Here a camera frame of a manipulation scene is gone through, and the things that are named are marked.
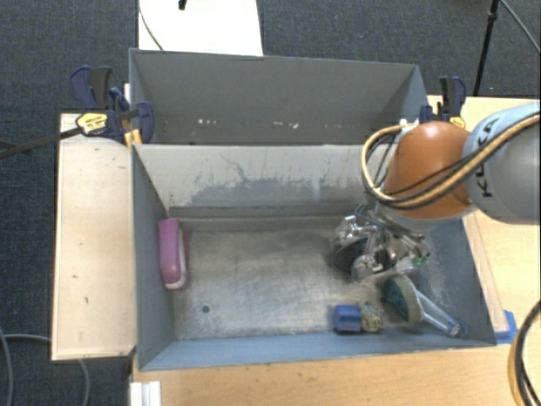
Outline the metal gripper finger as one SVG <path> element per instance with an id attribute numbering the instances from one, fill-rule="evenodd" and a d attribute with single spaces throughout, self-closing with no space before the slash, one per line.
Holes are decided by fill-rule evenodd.
<path id="1" fill-rule="evenodd" d="M 381 263 L 365 257 L 358 257 L 351 267 L 351 278 L 354 282 L 378 282 L 397 274 L 410 274 L 415 271 L 415 266 L 404 257 L 395 265 L 384 268 Z"/>
<path id="2" fill-rule="evenodd" d="M 342 219 L 336 227 L 336 242 L 338 244 L 353 244 L 365 239 L 373 232 L 372 226 L 359 225 L 355 216 Z"/>

